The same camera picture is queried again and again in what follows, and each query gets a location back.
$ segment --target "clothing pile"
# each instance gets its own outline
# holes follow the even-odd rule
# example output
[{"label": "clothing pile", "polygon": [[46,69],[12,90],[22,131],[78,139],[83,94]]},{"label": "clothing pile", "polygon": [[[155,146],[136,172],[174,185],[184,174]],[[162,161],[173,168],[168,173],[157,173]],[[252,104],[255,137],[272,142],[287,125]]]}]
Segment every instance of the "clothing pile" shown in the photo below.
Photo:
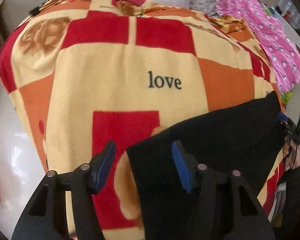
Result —
[{"label": "clothing pile", "polygon": [[190,8],[210,16],[243,18],[266,53],[281,94],[300,82],[300,54],[285,35],[281,22],[263,10],[258,0],[190,0]]}]

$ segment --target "fleece blanket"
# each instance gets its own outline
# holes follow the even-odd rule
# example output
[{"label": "fleece blanket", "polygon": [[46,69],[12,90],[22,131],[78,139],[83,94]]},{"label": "fleece blanket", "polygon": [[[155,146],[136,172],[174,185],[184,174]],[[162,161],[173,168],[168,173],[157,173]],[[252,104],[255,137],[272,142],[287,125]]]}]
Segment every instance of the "fleece blanket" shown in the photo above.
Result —
[{"label": "fleece blanket", "polygon": [[273,67],[280,93],[300,82],[300,54],[285,35],[280,20],[267,15],[258,0],[217,0],[217,12],[244,18]]},{"label": "fleece blanket", "polygon": [[[106,239],[144,237],[142,222],[118,197],[129,192],[124,178],[132,176],[122,160],[127,147],[276,91],[274,71],[244,20],[149,0],[49,1],[2,47],[0,81],[45,171],[72,171],[108,139],[116,142],[106,186],[95,198]],[[279,152],[258,196],[263,206],[271,205],[281,161]]]}]

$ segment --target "black sleeve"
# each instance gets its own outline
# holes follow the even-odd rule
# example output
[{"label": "black sleeve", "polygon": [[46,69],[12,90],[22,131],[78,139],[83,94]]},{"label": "black sleeve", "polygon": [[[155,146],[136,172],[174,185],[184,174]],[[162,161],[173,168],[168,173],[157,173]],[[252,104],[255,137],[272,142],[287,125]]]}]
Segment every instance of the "black sleeve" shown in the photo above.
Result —
[{"label": "black sleeve", "polygon": [[274,229],[277,240],[285,238],[300,213],[300,167],[286,171],[279,182],[284,181],[286,181],[287,198],[282,211],[282,225]]}]

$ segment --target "red fabric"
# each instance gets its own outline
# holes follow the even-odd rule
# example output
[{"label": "red fabric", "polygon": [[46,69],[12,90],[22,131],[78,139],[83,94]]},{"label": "red fabric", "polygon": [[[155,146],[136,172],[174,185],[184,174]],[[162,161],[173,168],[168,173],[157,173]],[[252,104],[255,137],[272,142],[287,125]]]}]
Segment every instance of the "red fabric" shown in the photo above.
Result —
[{"label": "red fabric", "polygon": [[250,49],[248,49],[246,46],[242,45],[241,43],[237,42],[237,44],[239,44],[242,48],[244,48],[245,51],[249,52],[251,57],[251,62],[252,62],[253,74],[257,77],[262,77],[266,81],[270,82],[270,68],[263,61],[263,59],[261,57],[258,57]]},{"label": "red fabric", "polygon": [[5,41],[4,45],[0,50],[0,78],[5,86],[8,93],[13,92],[17,89],[17,86],[14,82],[12,66],[11,66],[11,54],[14,43],[16,42],[18,36],[27,26],[27,22],[17,28],[9,38]]},{"label": "red fabric", "polygon": [[136,45],[192,53],[196,56],[192,32],[178,20],[137,18]]},{"label": "red fabric", "polygon": [[87,42],[128,44],[128,31],[128,17],[119,17],[110,12],[89,11],[86,18],[70,22],[61,49]]},{"label": "red fabric", "polygon": [[93,113],[92,155],[101,153],[108,140],[113,140],[116,143],[116,155],[106,186],[99,195],[92,196],[101,229],[131,228],[136,226],[135,221],[127,220],[118,208],[120,203],[114,191],[115,167],[126,148],[150,137],[153,129],[158,126],[160,126],[158,111],[95,111]]},{"label": "red fabric", "polygon": [[118,1],[126,1],[129,3],[132,3],[133,5],[140,7],[141,5],[143,5],[145,3],[146,0],[112,0],[112,5],[117,7]]},{"label": "red fabric", "polygon": [[280,162],[278,168],[275,170],[274,175],[269,179],[266,183],[267,185],[267,200],[263,205],[263,210],[265,211],[266,215],[270,214],[272,206],[274,204],[275,192],[277,190],[277,183],[279,179],[282,177],[283,173],[285,172],[285,160]]}]

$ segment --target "human hand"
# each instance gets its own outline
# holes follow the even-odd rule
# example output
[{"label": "human hand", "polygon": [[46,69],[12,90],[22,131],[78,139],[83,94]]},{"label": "human hand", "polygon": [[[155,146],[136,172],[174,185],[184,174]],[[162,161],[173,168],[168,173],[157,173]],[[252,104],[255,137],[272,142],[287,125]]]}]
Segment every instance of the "human hand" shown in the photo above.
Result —
[{"label": "human hand", "polygon": [[[289,137],[286,136],[284,141],[284,146],[283,146],[283,157],[287,157],[286,159],[286,166],[289,166],[290,169],[294,170],[298,167],[300,167],[300,145],[296,145],[294,141],[288,140]],[[289,155],[289,149],[292,148],[293,151],[291,152],[290,156]]]}]

